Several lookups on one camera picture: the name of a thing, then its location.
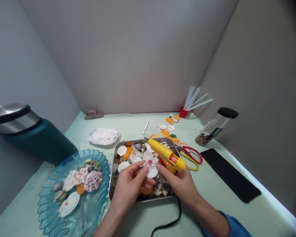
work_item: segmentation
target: stainless steel lid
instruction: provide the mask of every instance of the stainless steel lid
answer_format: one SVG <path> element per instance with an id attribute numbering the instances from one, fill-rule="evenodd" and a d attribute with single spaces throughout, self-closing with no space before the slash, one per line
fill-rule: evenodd
<path id="1" fill-rule="evenodd" d="M 19 133 L 31 128 L 40 120 L 41 118 L 27 104 L 0 105 L 0 132 L 3 134 Z"/>

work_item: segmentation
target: tabletop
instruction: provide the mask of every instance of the tabletop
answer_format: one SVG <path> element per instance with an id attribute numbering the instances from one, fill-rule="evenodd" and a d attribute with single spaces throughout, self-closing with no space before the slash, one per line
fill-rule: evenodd
<path id="1" fill-rule="evenodd" d="M 165 119 L 170 116 L 170 113 L 114 114 L 92 120 L 84 120 L 84 116 L 85 114 L 82 112 L 77 116 L 65 136 L 76 145 L 78 150 L 100 150 L 108 162 L 112 164 L 114 148 L 119 141 L 142 139 L 142 132 L 148 119 L 150 119 L 150 123 L 145 136 L 149 137 L 153 133 L 160 135 L 159 126 L 169 125 Z M 98 127 L 116 128 L 121 136 L 116 143 L 110 146 L 91 145 L 87 141 L 87 137 L 93 129 Z M 175 130 L 171 133 L 175 134 L 181 142 L 187 143 L 199 152 L 214 148 L 262 192 L 262 195 L 249 204 L 243 203 L 215 171 L 206 162 L 203 162 L 198 171 L 191 173 L 198 191 L 212 206 L 237 218 L 253 236 L 296 236 L 296 218 L 220 143 L 212 140 L 206 147 L 200 147 L 194 142 L 203 125 L 193 113 L 181 119 L 179 123 L 175 123 L 174 127 Z M 184 160 L 189 166 L 194 166 L 187 159 L 184 158 Z M 53 169 L 53 165 L 44 162 L 2 213 L 0 216 L 0 237 L 43 236 L 43 231 L 39 229 L 37 220 L 37 202 L 42 186 Z M 107 199 L 102 210 L 102 217 L 109 204 Z M 119 236 L 150 236 L 155 227 L 175 220 L 178 214 L 175 198 L 135 203 Z M 183 236 L 186 233 L 189 236 L 203 236 L 193 213 L 182 204 L 180 221 L 171 228 L 158 230 L 154 233 L 154 237 L 165 235 L 175 237 Z"/>

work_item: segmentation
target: blue glass plate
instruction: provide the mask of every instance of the blue glass plate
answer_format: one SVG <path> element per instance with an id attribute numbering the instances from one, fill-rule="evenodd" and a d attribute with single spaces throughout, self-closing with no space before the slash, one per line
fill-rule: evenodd
<path id="1" fill-rule="evenodd" d="M 84 192 L 72 213 L 61 218 L 58 213 L 61 203 L 53 202 L 55 192 L 51 191 L 51 188 L 55 183 L 64 181 L 71 170 L 82 166 L 85 160 L 89 158 L 100 162 L 103 173 L 102 184 L 94 192 Z M 98 150 L 82 150 L 61 162 L 54 172 L 49 175 L 48 180 L 43 185 L 43 190 L 39 194 L 38 221 L 40 222 L 40 229 L 44 230 L 44 235 L 49 237 L 91 236 L 96 228 L 100 211 L 108 194 L 109 182 L 108 161 L 103 153 Z"/>

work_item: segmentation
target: paper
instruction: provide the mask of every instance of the paper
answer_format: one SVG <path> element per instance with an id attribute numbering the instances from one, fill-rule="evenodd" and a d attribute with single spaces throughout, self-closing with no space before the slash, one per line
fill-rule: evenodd
<path id="1" fill-rule="evenodd" d="M 115 128 L 96 128 L 88 137 L 88 141 L 94 145 L 111 145 L 116 142 L 118 131 Z"/>

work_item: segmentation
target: scissors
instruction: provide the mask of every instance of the scissors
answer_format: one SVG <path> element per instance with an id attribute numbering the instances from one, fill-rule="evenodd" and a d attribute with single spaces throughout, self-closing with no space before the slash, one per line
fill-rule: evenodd
<path id="1" fill-rule="evenodd" d="M 202 162 L 203 162 L 203 157 L 201 156 L 201 154 L 197 150 L 195 150 L 194 148 L 191 148 L 188 146 L 181 147 L 181 146 L 175 145 L 175 147 L 180 152 L 181 156 L 185 157 L 186 159 L 190 160 L 191 162 L 193 162 L 196 165 L 195 169 L 191 168 L 191 167 L 188 167 L 188 168 L 192 171 L 198 171 L 200 168 L 199 164 L 202 164 Z M 195 160 L 195 158 L 187 151 L 187 149 L 191 149 L 191 150 L 195 151 L 198 154 L 198 156 L 200 157 L 200 161 Z"/>

